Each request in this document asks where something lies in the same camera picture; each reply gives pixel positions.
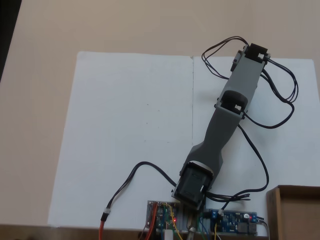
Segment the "robotic arm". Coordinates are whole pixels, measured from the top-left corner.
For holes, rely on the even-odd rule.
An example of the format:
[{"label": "robotic arm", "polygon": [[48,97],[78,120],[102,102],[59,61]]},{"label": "robotic arm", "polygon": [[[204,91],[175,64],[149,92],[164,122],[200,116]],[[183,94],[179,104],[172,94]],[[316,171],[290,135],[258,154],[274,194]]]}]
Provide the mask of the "robotic arm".
[{"label": "robotic arm", "polygon": [[270,54],[255,44],[245,45],[233,60],[232,74],[225,84],[209,122],[204,141],[192,147],[180,171],[172,197],[199,209],[223,164],[222,148],[247,111],[262,70]]}]

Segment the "yellow wire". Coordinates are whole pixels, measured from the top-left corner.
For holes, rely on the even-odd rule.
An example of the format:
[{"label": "yellow wire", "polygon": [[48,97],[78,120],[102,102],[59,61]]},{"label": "yellow wire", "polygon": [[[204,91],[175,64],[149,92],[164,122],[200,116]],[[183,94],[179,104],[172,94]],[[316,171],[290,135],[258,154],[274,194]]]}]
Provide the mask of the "yellow wire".
[{"label": "yellow wire", "polygon": [[216,240],[217,238],[217,224],[215,224],[215,227],[214,227],[214,240]]},{"label": "yellow wire", "polygon": [[179,231],[178,231],[178,229],[177,229],[176,223],[175,223],[174,211],[173,211],[173,209],[172,209],[172,206],[170,206],[169,204],[166,204],[166,203],[162,203],[162,205],[166,205],[167,207],[170,208],[170,216],[171,216],[171,218],[172,218],[172,224],[173,224],[173,226],[174,226],[174,228],[175,228],[175,231],[176,231],[176,233],[178,234],[180,240],[183,240],[182,237],[181,237],[181,235],[180,235],[180,233],[179,233]]}]

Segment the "cardboard box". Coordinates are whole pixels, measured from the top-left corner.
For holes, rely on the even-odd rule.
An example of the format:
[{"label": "cardboard box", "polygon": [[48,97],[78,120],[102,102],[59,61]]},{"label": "cardboard box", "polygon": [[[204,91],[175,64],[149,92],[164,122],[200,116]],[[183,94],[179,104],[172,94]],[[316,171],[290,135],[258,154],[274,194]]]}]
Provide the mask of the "cardboard box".
[{"label": "cardboard box", "polygon": [[[138,240],[140,230],[104,230],[104,240]],[[221,235],[221,240],[268,240],[264,236],[227,236]],[[49,226],[19,226],[0,225],[0,240],[98,240],[98,229],[49,227]],[[202,240],[197,234],[194,240]]]},{"label": "cardboard box", "polygon": [[279,185],[266,199],[270,240],[320,240],[320,187]]}]

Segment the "gray plastic housing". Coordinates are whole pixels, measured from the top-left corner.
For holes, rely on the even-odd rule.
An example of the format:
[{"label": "gray plastic housing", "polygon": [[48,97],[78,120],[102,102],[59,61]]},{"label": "gray plastic housing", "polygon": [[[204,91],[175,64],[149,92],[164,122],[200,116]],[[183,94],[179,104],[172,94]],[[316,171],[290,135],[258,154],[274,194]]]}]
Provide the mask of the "gray plastic housing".
[{"label": "gray plastic housing", "polygon": [[183,177],[190,163],[192,163],[193,166],[196,164],[203,168],[207,174],[210,173],[208,174],[208,178],[211,179],[211,181],[208,186],[205,186],[206,189],[204,189],[204,191],[212,187],[223,164],[222,149],[235,132],[238,124],[244,117],[243,112],[247,111],[252,101],[258,86],[260,74],[270,55],[266,54],[267,49],[264,48],[264,58],[253,60],[246,57],[245,53],[248,52],[247,48],[249,47],[246,45],[243,51],[238,51],[233,60],[231,68],[233,72],[217,100],[215,111],[206,130],[204,141],[191,148],[183,164],[180,171],[181,178],[172,193],[172,197],[180,201],[185,202],[185,197],[182,197],[181,192],[178,191],[179,187],[184,184],[183,182],[187,182],[187,179]]}]

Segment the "gray 3d-printed arm link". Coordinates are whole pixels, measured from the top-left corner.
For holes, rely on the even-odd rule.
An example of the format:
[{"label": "gray 3d-printed arm link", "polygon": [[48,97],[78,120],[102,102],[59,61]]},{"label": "gray 3d-printed arm link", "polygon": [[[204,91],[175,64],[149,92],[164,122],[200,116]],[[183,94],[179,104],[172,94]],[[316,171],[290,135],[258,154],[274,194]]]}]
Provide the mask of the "gray 3d-printed arm link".
[{"label": "gray 3d-printed arm link", "polygon": [[195,185],[196,180],[188,182],[183,178],[190,163],[192,163],[191,168],[197,168],[196,171],[200,169],[212,175],[207,181],[207,186],[205,183],[200,183],[203,184],[200,191],[203,190],[203,186],[205,190],[211,188],[223,164],[221,151],[243,118],[243,112],[247,111],[268,58],[270,55],[267,54],[267,49],[255,44],[246,45],[242,51],[237,52],[231,68],[232,74],[217,100],[204,141],[192,147],[183,164],[180,181],[172,194],[174,198],[187,202],[192,202],[193,199],[196,202],[193,189],[186,185]]}]

